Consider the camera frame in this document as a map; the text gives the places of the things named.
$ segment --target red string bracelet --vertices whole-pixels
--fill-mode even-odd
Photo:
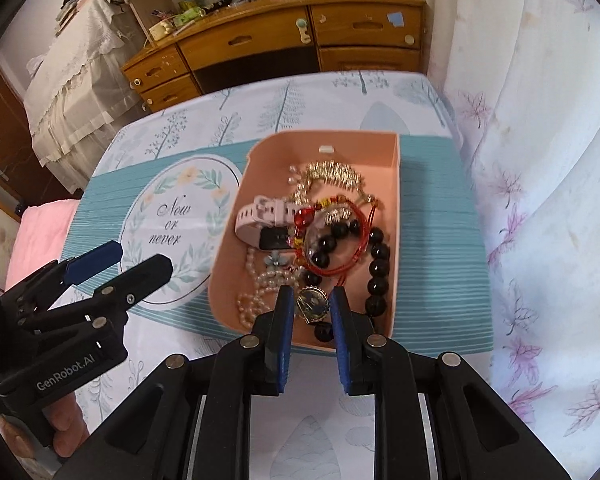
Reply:
[[[327,208],[328,206],[333,204],[344,203],[348,204],[353,213],[358,217],[358,221],[360,222],[360,243],[356,251],[353,253],[351,259],[346,264],[336,267],[335,269],[321,269],[305,257],[304,240],[306,237],[306,229],[314,221],[315,213],[317,211]],[[304,266],[306,269],[310,270],[314,274],[317,274],[318,276],[322,276],[324,278],[340,276],[337,285],[343,285],[344,281],[346,280],[347,272],[351,270],[353,266],[356,265],[356,263],[359,261],[359,259],[362,257],[366,250],[366,246],[368,245],[369,241],[369,233],[371,231],[371,224],[377,206],[377,202],[372,203],[371,212],[369,213],[369,217],[367,219],[365,218],[365,215],[360,210],[360,208],[351,200],[349,200],[344,195],[336,195],[322,200],[318,200],[318,202],[315,202],[313,206],[306,207],[298,211],[294,218],[296,230],[294,238],[291,240],[291,245],[296,251],[296,259],[298,261],[298,264]]]

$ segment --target white curtain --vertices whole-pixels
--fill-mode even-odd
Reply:
[[[491,382],[588,479],[600,466],[600,6],[427,3],[428,75],[456,111],[491,271]]]

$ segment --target black bead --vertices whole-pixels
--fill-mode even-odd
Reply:
[[[329,267],[329,255],[322,251],[315,251],[314,255],[311,257],[311,261],[314,263],[316,267],[320,267],[321,269],[326,269]]]
[[[344,222],[335,222],[331,224],[331,234],[335,236],[337,240],[346,238],[349,234],[349,226]]]
[[[384,233],[379,227],[372,227],[369,231],[369,243],[370,244],[381,244],[384,240]]]
[[[351,231],[352,235],[360,236],[360,220],[354,218],[349,222],[349,231]]]
[[[314,335],[318,341],[328,343],[333,340],[333,326],[326,321],[319,321],[315,324]]]
[[[371,278],[366,284],[366,290],[372,296],[384,296],[389,290],[389,281],[386,278]]]
[[[318,247],[325,253],[333,253],[338,246],[338,241],[331,235],[324,235],[318,240]]]
[[[389,260],[376,258],[369,264],[369,274],[374,278],[383,278],[389,274]]]
[[[306,270],[302,273],[302,280],[307,286],[318,286],[322,283],[322,276],[318,276],[310,270]]]
[[[388,260],[390,255],[391,251],[387,244],[375,244],[371,247],[371,256],[373,256],[374,258]]]
[[[386,310],[386,300],[382,296],[369,296],[365,301],[365,312],[368,316],[382,316]]]

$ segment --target human hand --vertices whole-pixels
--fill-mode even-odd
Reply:
[[[75,394],[70,393],[56,400],[46,410],[46,418],[56,428],[54,449],[59,456],[69,457],[89,436],[89,430],[82,418],[82,410],[75,400]],[[20,428],[10,424],[0,416],[0,434],[15,456],[35,458],[33,446],[29,437]]]

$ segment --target pink blanket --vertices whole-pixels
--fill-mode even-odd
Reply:
[[[22,215],[7,271],[6,290],[51,260],[59,260],[79,200],[29,207]]]

